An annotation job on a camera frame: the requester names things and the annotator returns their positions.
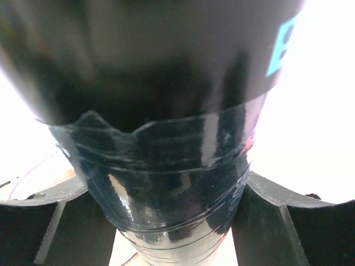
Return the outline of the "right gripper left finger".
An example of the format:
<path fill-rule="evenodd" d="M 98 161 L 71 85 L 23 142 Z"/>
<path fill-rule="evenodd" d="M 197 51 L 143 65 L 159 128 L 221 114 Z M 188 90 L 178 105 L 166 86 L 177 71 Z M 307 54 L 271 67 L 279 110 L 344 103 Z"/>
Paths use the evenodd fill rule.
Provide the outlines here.
<path fill-rule="evenodd" d="M 1 202 L 1 265 L 109 265 L 115 234 L 76 177 Z"/>

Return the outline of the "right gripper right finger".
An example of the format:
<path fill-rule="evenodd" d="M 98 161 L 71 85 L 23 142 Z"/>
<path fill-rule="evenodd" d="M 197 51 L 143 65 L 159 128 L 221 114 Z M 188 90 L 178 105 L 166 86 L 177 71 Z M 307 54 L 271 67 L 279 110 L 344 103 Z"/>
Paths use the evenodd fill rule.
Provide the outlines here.
<path fill-rule="evenodd" d="M 354 201 L 328 203 L 252 172 L 231 229 L 239 265 L 354 265 Z"/>

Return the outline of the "black shuttlecock tube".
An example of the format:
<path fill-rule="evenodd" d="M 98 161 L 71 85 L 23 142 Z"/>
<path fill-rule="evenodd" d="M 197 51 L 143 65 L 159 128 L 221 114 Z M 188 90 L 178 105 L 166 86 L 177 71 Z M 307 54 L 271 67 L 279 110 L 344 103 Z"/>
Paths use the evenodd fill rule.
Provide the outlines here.
<path fill-rule="evenodd" d="M 1 68 L 149 265 L 208 265 L 304 1 L 2 1 Z"/>

